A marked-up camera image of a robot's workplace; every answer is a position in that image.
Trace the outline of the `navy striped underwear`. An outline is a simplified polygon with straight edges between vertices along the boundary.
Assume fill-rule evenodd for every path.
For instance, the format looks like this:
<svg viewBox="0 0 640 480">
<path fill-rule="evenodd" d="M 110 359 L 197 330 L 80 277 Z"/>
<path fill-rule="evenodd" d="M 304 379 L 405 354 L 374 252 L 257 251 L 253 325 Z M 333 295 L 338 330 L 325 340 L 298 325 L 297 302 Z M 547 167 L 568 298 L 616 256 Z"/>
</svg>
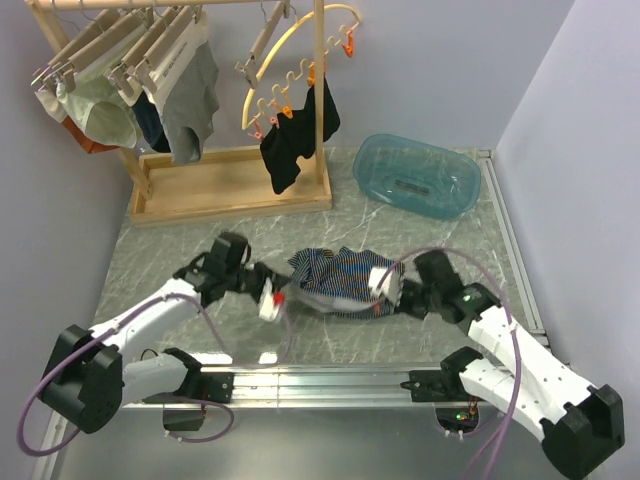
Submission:
<svg viewBox="0 0 640 480">
<path fill-rule="evenodd" d="M 292 267 L 290 285 L 295 296 L 321 313 L 375 319 L 394 313 L 396 306 L 374 299 L 368 278 L 372 267 L 389 267 L 395 262 L 371 250 L 342 247 L 305 248 L 287 260 Z"/>
</svg>

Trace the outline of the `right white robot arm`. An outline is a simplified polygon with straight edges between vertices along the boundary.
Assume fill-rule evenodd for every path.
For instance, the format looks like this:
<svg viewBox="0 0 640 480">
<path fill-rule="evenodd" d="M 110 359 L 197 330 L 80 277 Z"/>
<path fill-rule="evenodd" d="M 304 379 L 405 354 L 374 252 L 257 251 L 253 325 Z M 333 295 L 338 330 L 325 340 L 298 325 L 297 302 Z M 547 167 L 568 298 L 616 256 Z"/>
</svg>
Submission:
<svg viewBox="0 0 640 480">
<path fill-rule="evenodd" d="M 541 444 L 551 465 L 567 479 L 585 479 L 625 444 L 623 400 L 557 359 L 513 317 L 505 294 L 481 283 L 464 284 L 449 250 L 410 253 L 420 280 L 407 282 L 401 307 L 436 313 L 457 326 L 476 348 L 463 347 L 438 371 L 412 370 L 402 388 L 414 402 L 476 397 L 504 413 L 492 436 L 500 445 L 518 423 Z"/>
</svg>

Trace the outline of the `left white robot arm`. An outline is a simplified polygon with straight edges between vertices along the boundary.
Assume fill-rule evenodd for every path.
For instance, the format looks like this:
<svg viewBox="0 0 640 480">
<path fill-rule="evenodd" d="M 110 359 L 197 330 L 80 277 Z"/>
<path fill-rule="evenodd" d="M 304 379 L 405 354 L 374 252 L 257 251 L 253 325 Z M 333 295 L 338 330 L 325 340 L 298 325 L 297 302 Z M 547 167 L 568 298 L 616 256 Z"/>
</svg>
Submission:
<svg viewBox="0 0 640 480">
<path fill-rule="evenodd" d="M 228 293 L 250 296 L 260 318 L 277 319 L 288 279 L 250 257 L 245 237 L 224 232 L 144 301 L 89 329 L 68 327 L 55 342 L 37 398 L 86 434 L 102 429 L 121 406 L 149 398 L 229 402 L 229 380 L 206 379 L 193 355 L 179 348 L 149 359 L 142 354 L 195 315 L 214 330 L 207 309 Z"/>
</svg>

